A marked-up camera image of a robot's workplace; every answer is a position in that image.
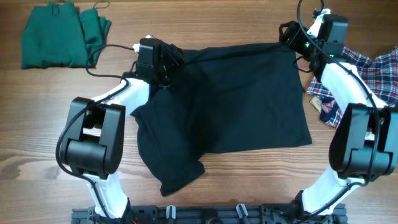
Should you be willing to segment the black polo shirt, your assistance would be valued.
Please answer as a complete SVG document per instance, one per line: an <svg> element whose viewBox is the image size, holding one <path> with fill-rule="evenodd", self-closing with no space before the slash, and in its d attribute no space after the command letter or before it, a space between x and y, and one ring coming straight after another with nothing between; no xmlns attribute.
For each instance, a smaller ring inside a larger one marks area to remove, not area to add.
<svg viewBox="0 0 398 224"><path fill-rule="evenodd" d="M293 50L264 43L184 55L170 85L133 111L139 155L162 196L203 175L206 153L312 143Z"/></svg>

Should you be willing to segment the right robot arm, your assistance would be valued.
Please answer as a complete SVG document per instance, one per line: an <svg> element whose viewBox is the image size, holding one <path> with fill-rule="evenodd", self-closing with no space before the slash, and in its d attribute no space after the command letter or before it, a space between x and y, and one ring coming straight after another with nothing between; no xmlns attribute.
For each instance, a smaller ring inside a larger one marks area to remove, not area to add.
<svg viewBox="0 0 398 224"><path fill-rule="evenodd" d="M282 214L294 223L323 223L354 190L397 164L397 109L378 98L343 54L348 20L316 10L310 28L300 20L279 26L279 41L309 62L309 70L333 96L343 116L329 148L329 167L300 191Z"/></svg>

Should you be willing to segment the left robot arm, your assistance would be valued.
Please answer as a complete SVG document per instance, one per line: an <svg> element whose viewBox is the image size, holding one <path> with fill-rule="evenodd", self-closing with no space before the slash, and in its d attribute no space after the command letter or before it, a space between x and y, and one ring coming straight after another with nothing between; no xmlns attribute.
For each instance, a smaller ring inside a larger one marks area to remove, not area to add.
<svg viewBox="0 0 398 224"><path fill-rule="evenodd" d="M138 223L121 187L118 167L124 147L125 119L168 87L186 59L182 49L148 35L131 47L138 54L119 85L94 98L76 97L57 141L55 158L65 173L82 179L95 201L74 209L72 223Z"/></svg>

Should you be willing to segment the brown paper tag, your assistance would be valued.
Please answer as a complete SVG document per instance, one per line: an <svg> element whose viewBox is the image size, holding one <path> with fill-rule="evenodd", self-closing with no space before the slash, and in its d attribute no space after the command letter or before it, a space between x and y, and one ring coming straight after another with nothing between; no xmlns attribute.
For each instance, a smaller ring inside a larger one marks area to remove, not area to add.
<svg viewBox="0 0 398 224"><path fill-rule="evenodd" d="M314 96L311 100L310 100L310 104L313 105L317 111L319 113L322 112L322 101L321 99L317 98L316 96Z"/></svg>

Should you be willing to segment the red blue plaid shirt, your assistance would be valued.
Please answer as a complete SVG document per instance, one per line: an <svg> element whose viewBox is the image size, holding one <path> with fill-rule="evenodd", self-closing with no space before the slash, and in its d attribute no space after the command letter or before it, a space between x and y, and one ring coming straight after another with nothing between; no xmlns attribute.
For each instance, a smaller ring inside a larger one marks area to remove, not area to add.
<svg viewBox="0 0 398 224"><path fill-rule="evenodd" d="M374 59L344 47L343 56L357 67L359 76L379 99L389 106L397 106L397 46L388 54L379 55ZM322 106L333 101L332 94L317 82L316 78L310 82L306 94L317 97ZM320 120L337 128L342 117L343 112L338 105L334 105L329 111L322 109Z"/></svg>

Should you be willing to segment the folded green garment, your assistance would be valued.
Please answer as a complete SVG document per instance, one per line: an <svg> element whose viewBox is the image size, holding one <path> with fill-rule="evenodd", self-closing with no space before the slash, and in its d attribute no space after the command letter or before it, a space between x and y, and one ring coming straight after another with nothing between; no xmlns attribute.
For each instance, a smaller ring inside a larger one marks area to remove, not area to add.
<svg viewBox="0 0 398 224"><path fill-rule="evenodd" d="M33 8L21 37L21 68L95 67L112 22L72 2Z"/></svg>

